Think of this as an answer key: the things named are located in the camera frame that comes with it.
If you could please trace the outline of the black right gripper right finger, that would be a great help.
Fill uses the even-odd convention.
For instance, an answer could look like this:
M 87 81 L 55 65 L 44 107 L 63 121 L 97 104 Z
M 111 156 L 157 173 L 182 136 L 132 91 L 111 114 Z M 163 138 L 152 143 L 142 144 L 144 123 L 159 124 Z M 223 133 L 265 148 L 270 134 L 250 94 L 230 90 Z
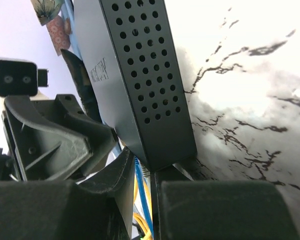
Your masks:
M 150 174 L 150 190 L 151 190 L 151 203 L 152 203 L 152 225 L 154 231 L 155 240 L 164 240 L 167 235 L 164 230 L 161 230 L 162 224 L 160 220 L 162 219 L 160 215 L 160 195 L 162 193 L 162 182 L 175 182 L 175 181 L 188 181 L 196 182 L 193 179 L 188 178 L 183 173 L 181 173 L 173 165 L 161 169 L 159 171 Z

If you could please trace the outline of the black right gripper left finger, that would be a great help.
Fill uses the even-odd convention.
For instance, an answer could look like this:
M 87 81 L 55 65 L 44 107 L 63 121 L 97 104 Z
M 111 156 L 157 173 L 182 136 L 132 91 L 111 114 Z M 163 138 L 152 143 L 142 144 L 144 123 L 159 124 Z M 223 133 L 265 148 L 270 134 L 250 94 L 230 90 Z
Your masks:
M 134 154 L 125 147 L 119 156 L 79 186 L 96 197 L 84 206 L 96 240 L 130 240 L 132 237 Z

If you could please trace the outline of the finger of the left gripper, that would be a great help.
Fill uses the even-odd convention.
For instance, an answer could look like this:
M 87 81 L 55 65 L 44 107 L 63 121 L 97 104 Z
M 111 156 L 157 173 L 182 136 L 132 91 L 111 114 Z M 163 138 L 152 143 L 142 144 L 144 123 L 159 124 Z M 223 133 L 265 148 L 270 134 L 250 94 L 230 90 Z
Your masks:
M 69 50 L 61 49 L 60 51 L 69 69 L 86 115 L 101 123 L 102 119 L 98 102 L 84 62 Z
M 4 99 L 4 131 L 21 181 L 66 180 L 76 171 L 101 170 L 115 145 L 115 130 L 87 116 L 76 97 Z

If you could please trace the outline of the black network switch box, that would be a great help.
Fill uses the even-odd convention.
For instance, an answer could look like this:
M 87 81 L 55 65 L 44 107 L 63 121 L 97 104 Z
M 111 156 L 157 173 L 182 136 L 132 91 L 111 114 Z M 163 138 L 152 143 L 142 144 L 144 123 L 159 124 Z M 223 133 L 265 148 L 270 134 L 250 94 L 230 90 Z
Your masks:
M 74 30 L 100 115 L 155 172 L 197 153 L 162 0 L 76 0 Z

